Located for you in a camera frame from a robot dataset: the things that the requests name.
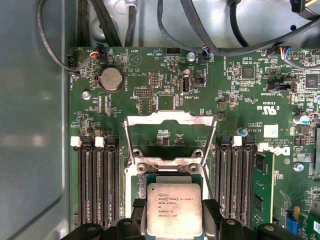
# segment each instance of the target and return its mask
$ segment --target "label sticker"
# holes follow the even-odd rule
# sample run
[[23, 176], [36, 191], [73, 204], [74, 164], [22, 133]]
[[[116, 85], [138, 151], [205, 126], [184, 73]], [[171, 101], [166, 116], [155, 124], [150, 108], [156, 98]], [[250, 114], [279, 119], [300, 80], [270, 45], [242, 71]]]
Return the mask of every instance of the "label sticker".
[[320, 224], [316, 221], [313, 222], [313, 230], [315, 230], [318, 234], [320, 234]]
[[278, 125], [264, 125], [264, 128], [263, 128], [263, 137], [264, 138], [277, 139], [278, 133], [279, 133], [279, 126]]

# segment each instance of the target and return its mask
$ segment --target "metal bracket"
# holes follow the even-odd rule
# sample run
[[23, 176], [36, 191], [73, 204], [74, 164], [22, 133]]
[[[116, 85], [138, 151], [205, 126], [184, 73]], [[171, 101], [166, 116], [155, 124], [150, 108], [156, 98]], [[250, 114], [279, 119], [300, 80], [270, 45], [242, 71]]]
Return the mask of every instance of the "metal bracket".
[[135, 9], [138, 7], [138, 0], [125, 0], [125, 4], [128, 6], [134, 6]]

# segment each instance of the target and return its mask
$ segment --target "cable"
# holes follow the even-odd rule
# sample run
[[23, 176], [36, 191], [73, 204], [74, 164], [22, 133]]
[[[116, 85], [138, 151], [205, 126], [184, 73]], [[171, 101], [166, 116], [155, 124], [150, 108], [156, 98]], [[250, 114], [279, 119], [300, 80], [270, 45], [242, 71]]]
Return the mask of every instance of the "cable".
[[171, 44], [177, 46], [178, 48], [187, 50], [189, 52], [202, 53], [201, 47], [190, 47], [190, 46], [186, 46], [184, 44], [181, 44], [180, 42], [176, 41], [170, 35], [170, 33], [167, 32], [167, 30], [165, 29], [164, 24], [162, 23], [163, 13], [164, 13], [164, 2], [163, 2], [163, 0], [158, 0], [157, 14], [156, 14], [157, 15], [157, 22], [158, 22], [158, 27], [160, 29], [160, 32], [165, 37], [165, 39], [167, 39]]
[[231, 24], [232, 32], [242, 47], [248, 47], [249, 44], [242, 36], [240, 29], [239, 29], [239, 26], [238, 26], [237, 5], [238, 4], [236, 2], [234, 2], [230, 5], [230, 24]]
[[292, 38], [295, 38], [296, 36], [304, 33], [305, 31], [311, 29], [312, 27], [316, 26], [317, 24], [320, 23], [320, 17], [315, 18], [314, 20], [308, 22], [302, 27], [299, 27], [298, 29], [291, 31], [285, 35], [282, 35], [280, 37], [274, 38], [272, 40], [252, 45], [252, 46], [247, 46], [247, 47], [242, 47], [242, 48], [217, 48], [216, 45], [212, 42], [210, 39], [208, 33], [206, 32], [199, 15], [195, 9], [195, 6], [192, 3], [192, 0], [180, 0], [180, 3], [183, 7], [183, 10], [188, 18], [188, 21], [190, 22], [193, 30], [200, 36], [202, 41], [209, 47], [210, 51], [218, 56], [225, 56], [225, 57], [230, 57], [230, 56], [239, 56], [243, 54], [248, 54], [252, 52], [256, 52], [258, 50], [265, 50], [269, 49], [273, 46], [278, 46], [282, 43], [285, 43]]
[[103, 2], [103, 0], [91, 0], [101, 29], [110, 47], [122, 47], [114, 22]]
[[44, 44], [45, 49], [48, 51], [49, 55], [51, 56], [51, 58], [63, 69], [76, 73], [79, 72], [81, 69], [83, 69], [90, 61], [92, 58], [94, 58], [96, 55], [93, 54], [92, 56], [87, 57], [86, 59], [84, 59], [84, 61], [77, 67], [68, 67], [67, 65], [65, 65], [63, 62], [61, 62], [59, 60], [59, 58], [55, 55], [54, 51], [52, 50], [48, 39], [47, 39], [47, 35], [45, 32], [45, 28], [44, 28], [44, 23], [43, 23], [43, 9], [44, 9], [44, 5], [47, 2], [47, 0], [41, 0], [38, 4], [38, 8], [36, 10], [36, 22], [39, 28], [39, 33], [42, 39], [42, 42]]
[[135, 6], [129, 6], [128, 29], [125, 35], [124, 46], [132, 47], [134, 41], [134, 31], [136, 27], [137, 12]]
[[314, 4], [316, 1], [318, 1], [318, 0], [310, 0], [310, 1], [306, 2], [304, 6], [309, 7], [311, 4]]

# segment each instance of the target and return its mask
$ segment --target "green circuit board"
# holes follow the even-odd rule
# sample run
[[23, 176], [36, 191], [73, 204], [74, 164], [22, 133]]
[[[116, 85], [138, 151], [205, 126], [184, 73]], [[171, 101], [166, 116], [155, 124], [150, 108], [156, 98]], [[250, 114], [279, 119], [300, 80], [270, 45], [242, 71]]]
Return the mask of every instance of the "green circuit board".
[[[91, 51], [91, 48], [73, 48], [70, 56], [75, 63], [81, 63]], [[270, 222], [270, 217], [263, 217], [266, 215], [285, 226], [285, 217], [295, 206], [307, 211], [312, 199], [319, 197], [320, 183], [316, 181], [316, 175], [320, 172], [316, 173], [314, 166], [315, 132], [320, 124], [320, 71], [294, 69], [284, 64], [280, 57], [265, 56], [263, 51], [236, 57], [211, 55], [208, 59], [197, 54], [194, 61], [187, 60], [187, 53], [184, 50], [168, 53], [165, 47], [106, 48], [102, 58], [94, 58], [79, 75], [70, 76], [70, 136], [93, 138], [104, 135], [108, 137], [106, 141], [114, 146], [107, 155], [116, 159], [108, 166], [108, 169], [113, 169], [106, 180], [111, 187], [103, 184], [103, 171], [97, 173], [100, 182], [92, 189], [86, 186], [88, 183], [84, 183], [83, 189], [90, 190], [90, 195], [95, 196], [92, 197], [92, 203], [83, 201], [81, 208], [86, 210], [82, 211], [90, 217], [81, 221], [80, 151], [70, 148], [73, 224], [94, 222], [99, 218], [102, 213], [97, 215], [92, 208], [101, 210], [105, 199], [101, 196], [104, 188], [109, 188], [107, 191], [113, 194], [113, 201], [101, 211], [113, 211], [116, 214], [113, 218], [129, 217], [131, 209], [128, 209], [128, 201], [132, 203], [135, 198], [145, 197], [140, 186], [143, 176], [132, 177], [131, 199], [126, 197], [124, 170], [129, 153], [124, 119], [126, 116], [150, 115], [157, 111], [185, 111], [196, 116], [216, 116], [215, 141], [219, 143], [212, 145], [207, 159], [212, 188], [216, 184], [216, 148], [223, 145], [223, 137], [228, 136], [231, 140], [237, 136], [238, 128], [247, 129], [250, 140], [254, 141], [251, 146], [256, 148], [262, 144], [260, 146], [264, 146], [265, 151], [274, 153], [268, 177], [261, 171], [258, 173], [262, 174], [264, 180], [268, 179], [269, 182], [264, 183], [268, 186], [259, 180], [258, 184], [252, 184], [253, 192], [260, 195], [252, 196], [249, 226]], [[293, 49], [289, 58], [299, 64], [320, 62], [320, 56], [313, 55], [309, 50]], [[118, 92], [105, 91], [97, 81], [97, 75], [107, 67], [117, 68], [123, 74], [124, 86]], [[190, 73], [188, 86], [184, 89], [182, 77], [186, 69]], [[90, 92], [89, 100], [83, 99], [84, 91]], [[296, 115], [309, 116], [309, 127], [295, 124], [293, 119]], [[204, 149], [209, 131], [210, 128], [204, 125], [179, 125], [175, 121], [130, 127], [134, 148], [141, 149], [144, 156], [164, 159], [190, 157], [195, 149]], [[304, 170], [297, 171], [298, 163], [304, 166]], [[89, 167], [94, 172], [100, 164]], [[261, 165], [255, 162], [253, 168], [254, 174]], [[83, 172], [82, 177], [95, 181], [90, 173]], [[268, 193], [272, 189], [272, 195], [257, 189], [264, 187], [269, 189]], [[112, 202], [115, 200], [117, 207], [114, 209]]]

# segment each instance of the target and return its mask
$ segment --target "chip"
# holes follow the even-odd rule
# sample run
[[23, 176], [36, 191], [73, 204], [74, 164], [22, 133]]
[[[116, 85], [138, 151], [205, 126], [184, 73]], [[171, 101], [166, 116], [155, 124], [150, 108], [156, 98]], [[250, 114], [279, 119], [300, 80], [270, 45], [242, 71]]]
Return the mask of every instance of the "chip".
[[241, 76], [242, 76], [242, 79], [255, 79], [255, 67], [242, 66]]
[[261, 171], [264, 170], [265, 168], [265, 159], [263, 156], [261, 155], [256, 155], [256, 158], [255, 158], [255, 167]]
[[227, 107], [228, 107], [228, 104], [226, 101], [218, 101], [218, 109], [226, 110]]
[[257, 209], [259, 209], [261, 212], [263, 211], [263, 203], [264, 201], [262, 200], [261, 197], [259, 197], [257, 194], [254, 196], [254, 205], [256, 206]]
[[305, 88], [306, 89], [318, 89], [319, 77], [317, 75], [305, 76]]

